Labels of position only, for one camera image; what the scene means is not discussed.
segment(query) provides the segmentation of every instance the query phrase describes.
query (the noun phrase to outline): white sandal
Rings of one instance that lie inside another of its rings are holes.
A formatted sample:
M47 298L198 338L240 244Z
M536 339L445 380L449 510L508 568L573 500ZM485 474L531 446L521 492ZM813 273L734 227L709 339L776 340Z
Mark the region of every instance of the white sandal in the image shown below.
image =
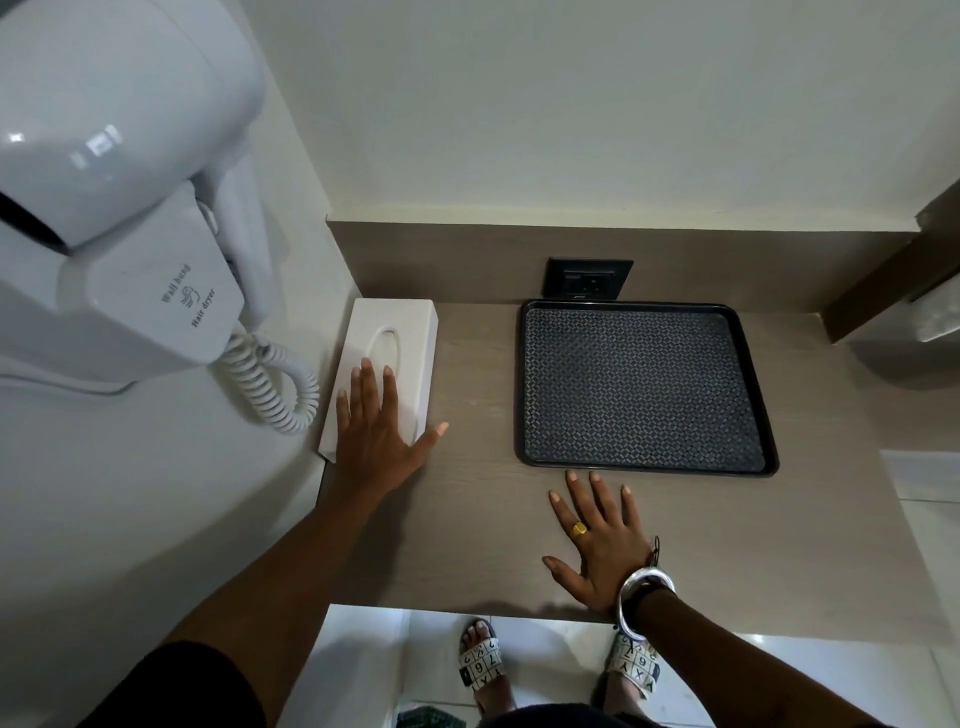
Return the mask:
M471 688L474 693L488 686L496 678L506 676L507 674L503 669L503 657L500 654L500 640L496 638L496 633L493 632L493 625L488 621L480 618L472 619L470 623L464 627L464 631L460 635L461 642L467 630L476 625L477 622L483 622L487 625L487 629L490 630L490 636L460 655L460 679L463 680L464 685ZM484 711L479 702L477 702L477 708L480 710L480 715L482 715Z
M657 650L646 640L634 642L617 629L605 672L623 675L640 690L640 697L648 700L660 679L657 657Z

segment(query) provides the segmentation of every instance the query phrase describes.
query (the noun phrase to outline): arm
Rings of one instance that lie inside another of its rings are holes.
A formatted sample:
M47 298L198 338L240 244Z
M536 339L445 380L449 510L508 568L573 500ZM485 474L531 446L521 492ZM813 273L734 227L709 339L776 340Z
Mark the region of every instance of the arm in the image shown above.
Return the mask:
M620 491L621 516L599 475L590 477L592 492L573 472L566 480L580 518L552 491L550 502L567 534L578 520L588 527L587 533L573 539L583 557L583 575L552 556L544 556L543 563L574 598L609 614L620 585L646 565L650 544L629 488ZM669 590L654 591L640 601L636 625L721 728L876 724L816 681L714 624Z
M380 500L419 469L446 431L412 446L396 428L394 373L383 375L383 407L369 359L354 369L350 397L337 396L337 471L318 507L246 569L208 597L165 642L207 644L243 673L276 725L309 657L335 578Z

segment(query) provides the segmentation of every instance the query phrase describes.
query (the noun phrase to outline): left hand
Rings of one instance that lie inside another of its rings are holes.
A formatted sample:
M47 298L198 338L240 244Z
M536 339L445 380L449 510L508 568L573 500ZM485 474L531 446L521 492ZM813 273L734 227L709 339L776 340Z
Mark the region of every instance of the left hand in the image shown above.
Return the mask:
M369 359L354 368L346 391L337 395L337 470L331 496L370 510L427 461L447 423L426 430L412 446L397 429L396 378L383 369L383 406Z

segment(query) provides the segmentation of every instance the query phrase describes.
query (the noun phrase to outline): right hand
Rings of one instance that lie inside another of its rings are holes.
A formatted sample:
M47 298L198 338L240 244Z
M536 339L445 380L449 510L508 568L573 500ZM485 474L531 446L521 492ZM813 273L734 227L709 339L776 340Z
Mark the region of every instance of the right hand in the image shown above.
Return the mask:
M590 483L593 492L574 471L566 472L566 487L579 519L559 494L550 491L553 512L583 559L580 573L553 556L544 556L543 563L574 599L595 612L608 614L616 604L623 582L647 565L651 548L640 528L640 514L630 489L625 485L620 488L621 516L603 478L591 473ZM577 521L584 523L587 533L572 535Z

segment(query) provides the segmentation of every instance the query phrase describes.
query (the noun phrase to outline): coiled cord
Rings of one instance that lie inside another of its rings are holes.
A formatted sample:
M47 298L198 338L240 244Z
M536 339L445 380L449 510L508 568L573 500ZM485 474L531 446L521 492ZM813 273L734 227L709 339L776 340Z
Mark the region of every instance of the coiled cord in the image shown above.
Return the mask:
M320 385L296 352L238 328L230 335L218 363L260 419L278 432L302 432L317 416ZM297 387L293 409L283 401L264 367L273 367L293 379Z

